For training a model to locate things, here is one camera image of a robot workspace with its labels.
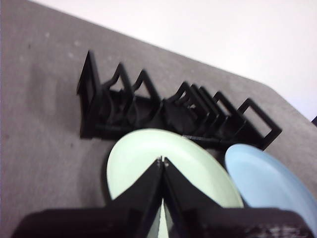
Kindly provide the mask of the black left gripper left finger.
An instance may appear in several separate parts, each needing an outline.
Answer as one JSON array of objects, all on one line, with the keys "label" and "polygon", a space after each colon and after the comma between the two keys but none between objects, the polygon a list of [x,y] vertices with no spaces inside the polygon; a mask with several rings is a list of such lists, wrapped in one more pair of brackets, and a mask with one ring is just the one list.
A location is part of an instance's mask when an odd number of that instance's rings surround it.
[{"label": "black left gripper left finger", "polygon": [[162,160],[155,160],[105,207],[48,209],[24,217],[16,238],[156,238],[161,207]]}]

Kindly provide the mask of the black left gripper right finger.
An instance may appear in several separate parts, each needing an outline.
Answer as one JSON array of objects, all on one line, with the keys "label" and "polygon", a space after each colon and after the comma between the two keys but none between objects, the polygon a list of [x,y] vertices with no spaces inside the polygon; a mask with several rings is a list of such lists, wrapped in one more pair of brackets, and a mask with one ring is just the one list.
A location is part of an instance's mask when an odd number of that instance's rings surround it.
[{"label": "black left gripper right finger", "polygon": [[223,208],[192,185],[170,161],[162,174],[171,238],[312,238],[303,218],[276,208]]}]

